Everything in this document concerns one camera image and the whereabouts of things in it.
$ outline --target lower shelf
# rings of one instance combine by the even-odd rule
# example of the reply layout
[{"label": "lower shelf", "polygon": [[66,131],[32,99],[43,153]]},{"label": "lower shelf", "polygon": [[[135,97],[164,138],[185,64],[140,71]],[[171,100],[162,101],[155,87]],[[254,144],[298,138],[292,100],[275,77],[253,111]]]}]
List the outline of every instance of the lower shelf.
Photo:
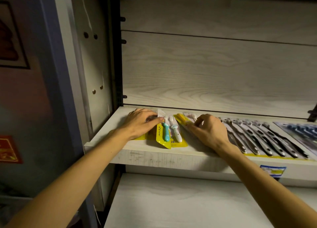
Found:
[{"label": "lower shelf", "polygon": [[[127,114],[135,110],[135,106],[120,107],[112,115],[112,117],[101,128],[97,135],[85,144],[85,150],[93,148],[110,130],[119,127],[125,120]],[[166,109],[162,108],[171,114],[182,112],[191,112],[190,110],[180,109]],[[216,117],[233,117],[240,119],[253,119],[262,122],[268,122],[271,129],[279,132],[279,134],[287,137],[293,143],[302,148],[312,158],[317,160],[317,157],[308,151],[299,142],[291,136],[283,132],[279,127],[273,124],[273,121],[281,122],[300,122],[304,123],[302,119],[291,118],[277,118],[277,117],[264,117],[255,115],[240,115],[240,114],[226,114],[208,111],[195,111],[199,116],[205,113],[211,113]],[[186,170],[199,170],[233,174],[233,170],[209,147],[204,146],[202,143],[195,141],[195,138],[184,131],[185,139],[188,143],[187,147],[165,149],[162,145],[154,140],[132,140],[120,151],[120,153],[111,161],[117,164],[128,164],[138,166],[150,167],[165,167]],[[283,158],[267,158],[258,156],[248,156],[250,160],[260,165],[268,166],[284,166],[287,167],[283,173],[284,178],[291,178],[297,180],[317,181],[317,162],[311,160],[299,159],[283,159]]]},{"label": "lower shelf", "polygon": [[[317,210],[317,190],[288,188]],[[105,228],[273,227],[237,182],[123,174]]]}]

